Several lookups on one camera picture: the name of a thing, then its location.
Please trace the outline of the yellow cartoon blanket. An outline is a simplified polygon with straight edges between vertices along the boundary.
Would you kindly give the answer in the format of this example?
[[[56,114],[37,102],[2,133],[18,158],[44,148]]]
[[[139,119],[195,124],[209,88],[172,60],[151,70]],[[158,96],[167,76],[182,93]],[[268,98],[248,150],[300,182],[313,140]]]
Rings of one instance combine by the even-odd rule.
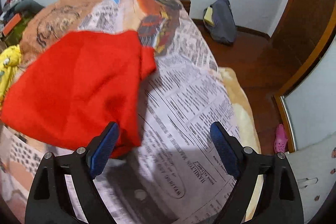
[[[0,58],[0,103],[2,106],[6,93],[9,90],[18,71],[18,66],[21,63],[22,54],[19,44],[6,48],[1,53]]]

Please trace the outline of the cream fleece blanket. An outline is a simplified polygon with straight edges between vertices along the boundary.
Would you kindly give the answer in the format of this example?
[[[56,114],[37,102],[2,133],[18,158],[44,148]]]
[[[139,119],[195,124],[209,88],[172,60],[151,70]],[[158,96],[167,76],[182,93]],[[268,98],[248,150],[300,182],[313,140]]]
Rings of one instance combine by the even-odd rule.
[[[243,147],[251,147],[261,153],[259,138],[256,132],[252,108],[248,98],[240,86],[236,74],[231,68],[219,68],[228,96],[231,100],[239,129],[240,143]]]

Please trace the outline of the newspaper print bedspread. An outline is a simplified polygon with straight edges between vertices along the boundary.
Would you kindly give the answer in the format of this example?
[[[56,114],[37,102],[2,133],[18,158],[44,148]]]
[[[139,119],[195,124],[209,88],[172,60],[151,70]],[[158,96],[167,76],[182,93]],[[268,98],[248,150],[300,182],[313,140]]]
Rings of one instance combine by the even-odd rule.
[[[181,1],[59,0],[38,12],[24,30],[22,61],[11,86],[40,54],[74,31],[135,31],[143,46],[154,49],[156,70],[138,90],[141,145],[111,156],[94,179],[113,219],[210,220],[235,183],[213,145],[210,127],[220,122],[233,136],[239,131],[213,54]],[[29,192],[44,155],[74,150],[43,143],[1,121],[1,198],[16,221],[25,222]]]

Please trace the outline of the orange box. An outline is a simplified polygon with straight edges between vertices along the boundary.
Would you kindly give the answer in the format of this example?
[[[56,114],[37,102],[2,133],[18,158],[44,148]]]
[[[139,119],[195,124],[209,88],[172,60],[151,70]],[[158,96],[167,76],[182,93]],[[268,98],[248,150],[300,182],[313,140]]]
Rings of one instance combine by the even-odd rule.
[[[3,28],[3,35],[7,36],[11,30],[21,21],[22,17],[20,13],[15,14]]]

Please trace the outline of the green patterned cloth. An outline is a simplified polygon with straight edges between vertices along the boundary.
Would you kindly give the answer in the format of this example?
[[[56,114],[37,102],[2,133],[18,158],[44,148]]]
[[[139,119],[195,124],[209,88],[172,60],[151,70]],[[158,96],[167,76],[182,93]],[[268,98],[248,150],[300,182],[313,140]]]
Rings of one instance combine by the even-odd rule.
[[[7,47],[17,45],[23,35],[23,31],[26,29],[29,21],[33,18],[33,16],[22,17],[21,21],[11,30],[11,32],[4,36],[3,42]]]

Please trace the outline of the red zip sweatshirt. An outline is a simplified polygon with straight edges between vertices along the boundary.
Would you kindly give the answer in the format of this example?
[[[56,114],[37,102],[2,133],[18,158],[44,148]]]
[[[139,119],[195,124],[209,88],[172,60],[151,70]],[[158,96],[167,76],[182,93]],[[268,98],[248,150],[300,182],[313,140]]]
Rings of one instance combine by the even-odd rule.
[[[119,136],[112,157],[141,145],[140,83],[156,70],[154,49],[135,31],[74,31],[26,69],[5,96],[1,121],[33,139],[74,150],[109,122]]]

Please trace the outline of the brown wooden door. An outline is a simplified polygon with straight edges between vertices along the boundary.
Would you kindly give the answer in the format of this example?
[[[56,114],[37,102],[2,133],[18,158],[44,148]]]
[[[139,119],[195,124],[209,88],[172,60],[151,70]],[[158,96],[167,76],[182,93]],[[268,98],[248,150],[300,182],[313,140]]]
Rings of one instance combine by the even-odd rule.
[[[335,0],[288,0],[271,42],[299,62],[275,97],[287,96],[313,69],[335,29]]]

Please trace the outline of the pink croc shoe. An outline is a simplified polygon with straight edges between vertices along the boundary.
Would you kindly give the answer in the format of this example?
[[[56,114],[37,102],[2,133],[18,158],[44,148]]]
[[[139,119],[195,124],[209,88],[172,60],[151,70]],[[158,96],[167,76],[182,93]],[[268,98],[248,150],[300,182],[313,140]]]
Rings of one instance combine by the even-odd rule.
[[[284,153],[286,151],[286,145],[288,143],[288,137],[284,129],[283,124],[279,124],[276,127],[275,131],[275,140],[274,140],[274,152],[279,153],[282,152]]]

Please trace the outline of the white cabinet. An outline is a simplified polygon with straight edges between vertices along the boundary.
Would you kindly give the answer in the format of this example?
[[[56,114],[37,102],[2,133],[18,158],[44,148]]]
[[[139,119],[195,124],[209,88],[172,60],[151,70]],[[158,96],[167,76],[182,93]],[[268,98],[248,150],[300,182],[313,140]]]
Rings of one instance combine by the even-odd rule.
[[[335,42],[284,103],[295,146],[288,160],[309,223],[335,185]]]

